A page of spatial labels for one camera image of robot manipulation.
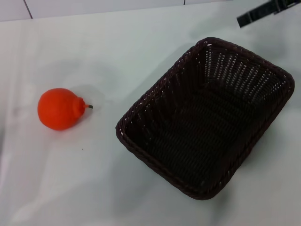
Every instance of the dark brown basket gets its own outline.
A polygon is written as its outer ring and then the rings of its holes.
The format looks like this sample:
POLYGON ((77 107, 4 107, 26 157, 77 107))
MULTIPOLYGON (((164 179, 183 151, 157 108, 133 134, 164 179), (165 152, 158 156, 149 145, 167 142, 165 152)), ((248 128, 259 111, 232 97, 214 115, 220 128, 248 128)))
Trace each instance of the dark brown basket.
POLYGON ((120 119, 120 142, 186 195, 229 182, 294 90, 289 73, 217 38, 189 49, 120 119))

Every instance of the woven pattern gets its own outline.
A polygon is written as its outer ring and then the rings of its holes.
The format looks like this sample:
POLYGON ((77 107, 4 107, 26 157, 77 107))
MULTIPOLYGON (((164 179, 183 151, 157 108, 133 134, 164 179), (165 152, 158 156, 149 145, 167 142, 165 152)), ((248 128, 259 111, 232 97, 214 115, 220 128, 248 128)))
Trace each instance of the woven pattern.
POLYGON ((290 74, 237 45, 188 50, 116 126, 126 148, 183 193, 214 197, 294 90, 290 74))

